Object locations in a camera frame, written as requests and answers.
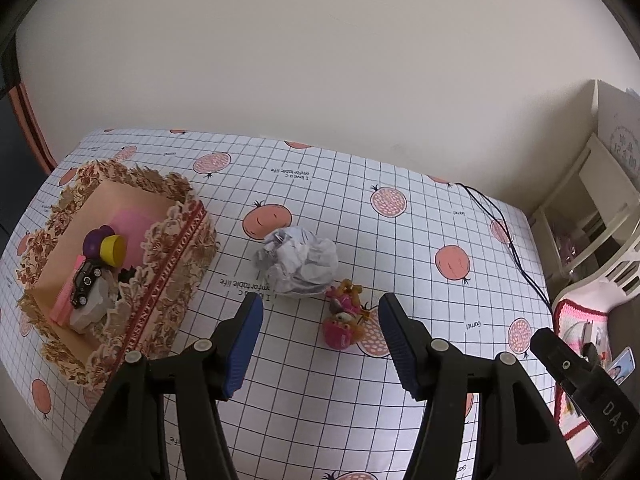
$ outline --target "white wall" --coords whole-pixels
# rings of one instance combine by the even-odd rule
[[[20,70],[53,155],[93,128],[299,140],[530,210],[640,88],[599,0],[40,0]]]

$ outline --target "pink comb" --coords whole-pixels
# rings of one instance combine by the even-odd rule
[[[69,318],[74,310],[74,306],[71,304],[71,291],[74,288],[74,277],[78,269],[82,267],[84,256],[78,256],[76,258],[76,264],[74,265],[74,271],[66,280],[65,284],[60,289],[56,303],[54,304],[51,312],[49,313],[49,319],[51,322],[59,326],[67,326],[69,324]]]

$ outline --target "blue gripper pad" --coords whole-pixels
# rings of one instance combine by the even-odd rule
[[[236,315],[221,321],[214,331],[217,355],[222,359],[225,370],[222,384],[225,400],[242,387],[261,326],[262,298],[249,292]]]
[[[380,298],[378,317],[402,387],[415,400],[424,400],[427,381],[423,375],[431,335],[420,321],[407,317],[398,298],[391,292]]]

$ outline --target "yellow cap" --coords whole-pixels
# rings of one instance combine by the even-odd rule
[[[121,267],[127,255],[127,242],[123,236],[107,236],[100,244],[100,258],[111,267]]]

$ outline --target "pink toy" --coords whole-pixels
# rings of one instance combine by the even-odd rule
[[[351,322],[343,322],[337,316],[331,316],[322,322],[324,341],[334,350],[348,348],[362,339],[363,334],[362,327],[355,322],[355,319]]]
[[[58,297],[56,298],[56,303],[53,305],[53,308],[49,313],[49,320],[56,325],[66,326],[69,324],[69,318],[71,317],[71,313],[74,309],[71,304],[71,292],[74,287],[74,277],[76,272],[78,272],[78,269],[82,267],[84,260],[84,256],[78,256],[76,258],[74,270],[60,289]]]
[[[360,303],[360,292],[362,292],[361,285],[353,285],[351,280],[342,280],[338,288],[332,286],[325,292],[325,296],[331,298],[329,310],[332,314],[348,312],[352,316],[364,316],[368,319],[369,311],[365,310]]]

